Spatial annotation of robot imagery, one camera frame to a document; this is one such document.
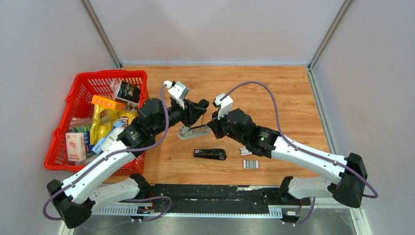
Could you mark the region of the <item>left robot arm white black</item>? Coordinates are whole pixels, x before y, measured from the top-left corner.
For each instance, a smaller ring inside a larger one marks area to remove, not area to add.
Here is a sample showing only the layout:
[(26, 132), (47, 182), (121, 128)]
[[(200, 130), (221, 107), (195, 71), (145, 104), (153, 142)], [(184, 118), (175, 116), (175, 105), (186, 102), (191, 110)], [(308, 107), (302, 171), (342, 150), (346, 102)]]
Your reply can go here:
[(150, 190), (142, 177), (135, 179), (137, 174), (121, 183), (103, 187), (103, 192), (99, 192), (99, 185), (122, 166), (159, 145), (163, 138), (156, 141), (156, 136), (166, 135), (169, 127), (179, 122), (187, 127), (194, 125), (208, 106), (205, 99), (199, 102), (184, 99), (182, 104), (171, 99), (169, 108), (164, 99), (146, 100), (138, 109), (137, 117), (107, 150), (73, 176), (63, 181), (53, 179), (47, 184), (50, 198), (43, 206), (44, 217), (53, 220), (46, 212), (47, 205), (52, 203), (59, 213), (57, 220), (63, 220), (66, 227), (72, 229), (87, 221), (94, 210), (108, 204), (127, 199), (138, 203), (147, 201)]

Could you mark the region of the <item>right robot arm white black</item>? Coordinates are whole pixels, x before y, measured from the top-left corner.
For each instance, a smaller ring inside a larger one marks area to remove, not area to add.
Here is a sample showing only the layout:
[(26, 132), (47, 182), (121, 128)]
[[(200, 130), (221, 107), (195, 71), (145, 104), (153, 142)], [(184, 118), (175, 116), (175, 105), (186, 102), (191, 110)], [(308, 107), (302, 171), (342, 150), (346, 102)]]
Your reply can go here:
[(351, 208), (361, 206), (368, 173), (360, 155), (331, 154), (284, 138), (276, 130), (256, 125), (240, 109), (224, 117), (214, 112), (207, 125), (217, 139), (229, 137), (254, 155), (287, 161), (319, 175), (314, 178), (285, 177), (279, 190), (282, 203), (291, 205), (306, 197), (332, 197)]

